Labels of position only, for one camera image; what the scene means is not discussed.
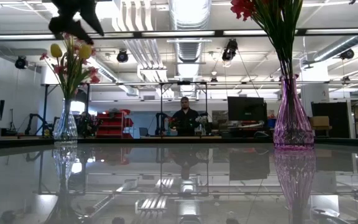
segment pipe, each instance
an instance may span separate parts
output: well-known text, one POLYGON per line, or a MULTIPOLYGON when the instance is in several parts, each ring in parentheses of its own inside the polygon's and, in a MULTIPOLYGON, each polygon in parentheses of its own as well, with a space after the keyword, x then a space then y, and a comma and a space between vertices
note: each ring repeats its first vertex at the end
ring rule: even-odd
POLYGON ((316 52, 313 55, 313 61, 308 61, 307 64, 322 62, 332 58, 358 44, 358 35, 352 37, 342 37, 331 45, 325 47, 323 50, 316 52))

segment clear glass vase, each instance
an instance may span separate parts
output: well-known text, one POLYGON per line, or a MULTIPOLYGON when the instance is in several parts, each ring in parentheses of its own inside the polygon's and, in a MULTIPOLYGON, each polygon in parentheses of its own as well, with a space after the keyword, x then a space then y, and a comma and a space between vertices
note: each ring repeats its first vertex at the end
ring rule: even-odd
POLYGON ((76 146, 78 133, 75 119, 70 111, 71 100, 63 102, 63 112, 53 132, 55 146, 76 146))
POLYGON ((275 124, 275 150, 313 150, 314 137, 301 101, 296 92, 296 77, 282 78, 282 102, 275 124))

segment white wall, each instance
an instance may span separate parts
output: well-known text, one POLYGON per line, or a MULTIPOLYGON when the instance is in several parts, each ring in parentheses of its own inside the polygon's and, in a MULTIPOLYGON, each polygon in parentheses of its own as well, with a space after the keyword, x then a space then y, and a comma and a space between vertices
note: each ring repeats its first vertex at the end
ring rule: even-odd
MULTIPOLYGON (((14 63, 0 57, 0 100, 5 100, 1 128, 9 128, 10 109, 13 109, 13 122, 16 128, 30 113, 38 113, 41 74, 32 70, 19 70, 14 63)), ((24 132, 28 120, 18 132, 24 132)), ((33 122, 32 130, 37 126, 33 122)))

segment tulip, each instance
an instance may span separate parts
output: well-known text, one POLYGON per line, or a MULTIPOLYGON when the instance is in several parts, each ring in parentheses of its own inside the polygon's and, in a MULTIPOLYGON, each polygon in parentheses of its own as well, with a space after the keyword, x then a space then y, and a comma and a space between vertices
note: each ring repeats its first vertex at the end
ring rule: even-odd
POLYGON ((85 60, 90 58, 91 54, 92 54, 92 48, 88 44, 83 44, 80 48, 80 51, 78 52, 78 55, 80 56, 80 58, 85 59, 85 60))
POLYGON ((60 49, 58 44, 52 44, 50 46, 50 53, 52 54, 53 57, 55 58, 59 58, 63 55, 62 50, 60 49))

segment cable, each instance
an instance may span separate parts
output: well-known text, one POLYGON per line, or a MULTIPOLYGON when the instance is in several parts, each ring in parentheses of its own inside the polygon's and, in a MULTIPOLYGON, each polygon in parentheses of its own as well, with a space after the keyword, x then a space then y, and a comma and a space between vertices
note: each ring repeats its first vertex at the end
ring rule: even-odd
POLYGON ((242 56, 241 56, 241 54, 240 54, 239 49, 237 49, 237 51, 239 52, 242 65, 244 66, 244 68, 245 68, 245 70, 246 70, 246 73, 247 73, 247 75, 248 75, 249 81, 251 82, 252 86, 254 87, 254 90, 255 90, 256 94, 257 94, 258 97, 260 98, 259 93, 258 93, 258 90, 256 89, 256 87, 255 87, 255 85, 254 85, 254 82, 252 81, 251 76, 250 76, 249 73, 248 73, 247 67, 246 67, 246 65, 245 65, 245 63, 244 63, 244 61, 243 61, 243 59, 242 59, 242 56))
POLYGON ((17 10, 20 10, 20 11, 25 11, 25 12, 49 12, 48 9, 41 9, 41 10, 35 10, 35 9, 19 9, 19 8, 16 8, 14 6, 6 6, 6 5, 2 5, 0 7, 10 7, 12 9, 17 9, 17 10))
POLYGON ((260 182, 260 185, 259 185, 259 187, 258 187, 258 191, 256 191, 256 194, 255 194, 254 200, 252 201, 251 206, 250 206, 250 208, 249 208, 249 213, 248 213, 248 216, 247 216, 247 221, 246 221, 246 224, 248 223, 249 216, 251 215, 251 211, 252 211, 252 206, 254 206, 254 203, 255 203, 256 197, 258 196, 258 193, 259 193, 260 187, 262 186, 262 182, 263 182, 263 181, 264 181, 264 180, 262 179, 262 181, 260 182))

